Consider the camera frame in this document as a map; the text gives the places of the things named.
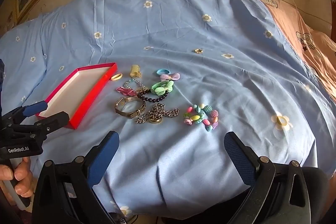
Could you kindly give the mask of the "person's left hand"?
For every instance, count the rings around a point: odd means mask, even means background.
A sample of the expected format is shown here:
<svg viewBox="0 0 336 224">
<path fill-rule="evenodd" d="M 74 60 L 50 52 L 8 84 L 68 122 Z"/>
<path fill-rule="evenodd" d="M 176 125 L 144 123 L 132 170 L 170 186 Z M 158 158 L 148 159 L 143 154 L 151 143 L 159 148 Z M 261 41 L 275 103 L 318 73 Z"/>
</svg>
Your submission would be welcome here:
<svg viewBox="0 0 336 224">
<path fill-rule="evenodd" d="M 14 187 L 15 192 L 24 198 L 33 195 L 33 174 L 30 170 L 31 161 L 29 157 L 24 157 L 22 162 L 14 171 L 7 165 L 1 164 L 1 181 L 11 181 L 14 178 L 18 181 Z"/>
</svg>

